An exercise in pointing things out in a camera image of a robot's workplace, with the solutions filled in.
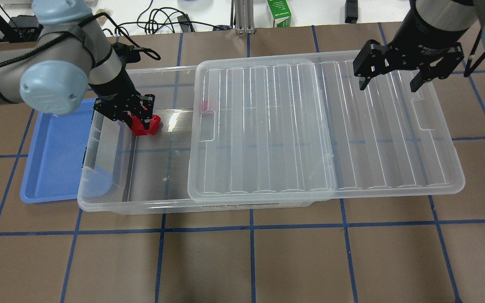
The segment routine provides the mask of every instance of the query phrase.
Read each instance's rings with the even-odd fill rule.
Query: label on box
[[[286,0],[268,0],[269,19],[273,27],[290,27],[291,11]]]

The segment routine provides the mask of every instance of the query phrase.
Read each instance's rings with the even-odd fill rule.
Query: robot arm
[[[137,92],[126,61],[118,56],[132,47],[118,44],[114,50],[83,0],[35,0],[32,8],[44,26],[39,47],[0,52],[5,65],[0,68],[0,105],[25,101],[41,112],[64,115],[79,107],[89,83],[99,97],[95,110],[129,127],[140,121],[148,129],[154,96]]]
[[[464,59],[460,37],[477,17],[485,45],[485,0],[410,0],[410,11],[387,45],[368,40],[353,62],[364,90],[373,77],[397,69],[416,70],[416,92],[436,77],[447,78]]]

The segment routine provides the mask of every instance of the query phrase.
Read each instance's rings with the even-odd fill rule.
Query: green label
[[[268,0],[267,2],[275,19],[291,17],[291,11],[285,0]]]

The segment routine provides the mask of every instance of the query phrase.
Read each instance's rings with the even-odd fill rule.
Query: clear plastic storage box
[[[95,113],[78,202],[170,213],[300,207],[331,198],[452,194],[464,186],[431,84],[414,72],[358,89],[356,51],[129,71],[164,123],[136,137]]]

